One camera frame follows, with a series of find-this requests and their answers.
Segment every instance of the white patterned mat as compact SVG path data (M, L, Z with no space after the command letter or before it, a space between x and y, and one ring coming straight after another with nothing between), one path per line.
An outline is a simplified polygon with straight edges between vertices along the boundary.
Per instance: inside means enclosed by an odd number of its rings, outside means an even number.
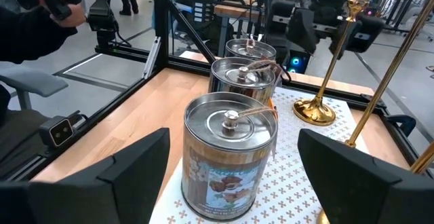
M273 102L279 112L279 133L275 160L270 156L256 200L249 212L233 224L304 224L315 223L321 210L315 192L304 172L297 148L298 133L302 128L314 130L338 141L347 140L355 122L346 102L324 98L323 102L336 112L331 126L313 126L298 119L292 104L299 98L313 98L293 90L276 88ZM357 148L368 152L361 137ZM167 183L151 218L150 224L208 224L221 223L202 219L186 205L181 194L182 160Z

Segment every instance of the gold stand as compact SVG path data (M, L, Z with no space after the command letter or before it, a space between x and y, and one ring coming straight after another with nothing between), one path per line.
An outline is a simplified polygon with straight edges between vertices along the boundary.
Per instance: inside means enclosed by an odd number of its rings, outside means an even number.
M349 27L352 23L357 21L357 15L368 6L369 0L348 0L347 3L348 9L350 11L348 18L346 19L347 23L345 24L342 37L340 38L338 45L336 46L332 61L330 63L330 66L328 67L327 72L325 73L325 77L318 91L318 94L312 100L305 98L297 100L292 106L292 110L298 118L300 118L304 122L316 126L329 126L336 119L336 114L332 110L332 108L323 104L324 90L326 89L327 83L332 76L332 71L334 69L334 66L336 65L336 61L338 60L338 56L340 54L344 41L347 38Z
M345 142L346 145L350 147L355 147L355 140L360 135L361 130L365 126L366 122L368 121L370 115L372 114L375 105L380 100L381 95L386 90L387 85L389 84L390 80L392 79L393 74L395 74L399 64L401 64L401 61L403 60L404 56L407 54L408 49L410 48L411 44L413 43L413 40L416 38L417 33L419 32L420 28L425 23L425 20L428 18L429 13L434 7L434 0L427 0L425 3L425 6L423 7L421 13L419 14L419 17L417 17L416 22L413 24L412 28L410 29L410 32L407 34L406 39L402 43L401 47L398 50L398 53L396 53L391 66L387 69L386 74L384 75L384 78L380 82L380 85L377 88L377 91L372 97L372 100L368 104L368 107L366 108L365 112L363 113L363 116L361 117L359 123L357 124L353 134L351 135L350 139ZM428 149L422 154L422 156L413 164L411 167L411 171L413 173L419 174L424 172L428 167L429 164L434 160L434 143L431 143L428 147ZM319 213L318 224L329 224L328 219L326 217L325 212L322 210Z

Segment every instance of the person's hand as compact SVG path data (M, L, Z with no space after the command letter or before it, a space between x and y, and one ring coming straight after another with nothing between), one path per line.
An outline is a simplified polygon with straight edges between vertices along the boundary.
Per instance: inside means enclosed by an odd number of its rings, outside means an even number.
M43 6L47 11L50 11L44 0L39 0L39 5ZM86 22L85 12L80 3L76 5L68 4L68 7L71 9L71 15L68 18L64 20L58 20L52 14L50 15L50 18L59 26L65 28L77 27Z

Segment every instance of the blue light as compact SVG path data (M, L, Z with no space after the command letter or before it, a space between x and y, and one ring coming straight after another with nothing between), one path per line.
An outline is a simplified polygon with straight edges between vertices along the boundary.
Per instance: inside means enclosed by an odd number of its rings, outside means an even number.
M293 65L298 65L298 64L300 64L300 59L299 58L292 58L291 63Z

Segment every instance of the paint can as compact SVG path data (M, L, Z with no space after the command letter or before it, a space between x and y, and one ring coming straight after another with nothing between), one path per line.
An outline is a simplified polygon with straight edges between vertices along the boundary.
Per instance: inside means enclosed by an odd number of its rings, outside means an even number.
M205 219L234 220L254 202L277 138L277 120L269 108L246 113L259 108L267 107L230 92L203 95L186 108L182 195Z
M221 58L212 63L208 92L234 92L254 98L267 105L275 89L271 69L250 70L255 61L247 58Z
M274 60L276 59L276 49L272 46L255 41L248 46L249 39L232 39L226 42L226 57L249 58L252 60Z

